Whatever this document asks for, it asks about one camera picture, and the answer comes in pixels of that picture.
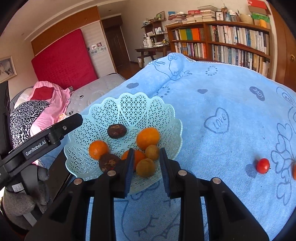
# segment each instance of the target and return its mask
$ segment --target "pink blanket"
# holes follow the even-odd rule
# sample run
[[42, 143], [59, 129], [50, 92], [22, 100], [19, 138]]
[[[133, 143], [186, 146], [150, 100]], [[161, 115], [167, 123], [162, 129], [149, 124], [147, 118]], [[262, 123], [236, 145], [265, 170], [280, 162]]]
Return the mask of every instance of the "pink blanket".
[[32, 98], [35, 89], [40, 88], [42, 86], [53, 87], [54, 91], [52, 98], [46, 100], [49, 102], [50, 105], [47, 108], [45, 108], [41, 115], [32, 124], [30, 130], [31, 137], [58, 122], [59, 116], [62, 113], [66, 112], [67, 106], [70, 103], [70, 90], [68, 88], [66, 90], [63, 90], [58, 85], [52, 84], [48, 81], [37, 82], [34, 85], [33, 92], [29, 96], [28, 100]]

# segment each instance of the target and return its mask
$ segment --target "leopard print fabric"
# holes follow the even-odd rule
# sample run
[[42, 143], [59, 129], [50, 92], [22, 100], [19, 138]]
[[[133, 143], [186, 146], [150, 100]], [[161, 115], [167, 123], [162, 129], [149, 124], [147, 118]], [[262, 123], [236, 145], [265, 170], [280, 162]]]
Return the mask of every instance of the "leopard print fabric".
[[31, 137], [32, 124], [48, 106], [47, 101], [30, 100], [13, 110], [10, 116], [10, 131], [14, 149]]

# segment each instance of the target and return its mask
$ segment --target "ceiling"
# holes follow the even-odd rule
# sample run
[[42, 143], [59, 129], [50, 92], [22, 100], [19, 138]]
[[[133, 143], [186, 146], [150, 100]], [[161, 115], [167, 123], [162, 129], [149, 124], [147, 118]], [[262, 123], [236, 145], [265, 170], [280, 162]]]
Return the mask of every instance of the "ceiling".
[[95, 5], [101, 17], [119, 14], [127, 0], [29, 0], [6, 26], [2, 40], [32, 40], [61, 19]]

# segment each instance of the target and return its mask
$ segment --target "gray mattress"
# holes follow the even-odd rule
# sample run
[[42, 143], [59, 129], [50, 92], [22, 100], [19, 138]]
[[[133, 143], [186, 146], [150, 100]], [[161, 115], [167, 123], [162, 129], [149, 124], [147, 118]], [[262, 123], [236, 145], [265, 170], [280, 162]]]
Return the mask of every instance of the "gray mattress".
[[[125, 81], [125, 79], [119, 74], [109, 74], [103, 76], [83, 87], [74, 91], [71, 95], [71, 102], [68, 105], [66, 115], [72, 115], [75, 113], [79, 113], [88, 107], [95, 100], [108, 93], [110, 90], [119, 86]], [[26, 89], [19, 92], [10, 102], [10, 113], [14, 110], [14, 105], [20, 95]]]

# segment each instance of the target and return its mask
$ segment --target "white label sticker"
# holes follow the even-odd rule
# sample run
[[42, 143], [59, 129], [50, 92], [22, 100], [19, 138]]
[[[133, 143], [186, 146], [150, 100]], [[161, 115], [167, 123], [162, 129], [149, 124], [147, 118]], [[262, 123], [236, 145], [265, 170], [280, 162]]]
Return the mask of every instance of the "white label sticker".
[[20, 192], [20, 191], [24, 190], [24, 187], [23, 187], [22, 183], [12, 185], [11, 187], [12, 187], [14, 192]]

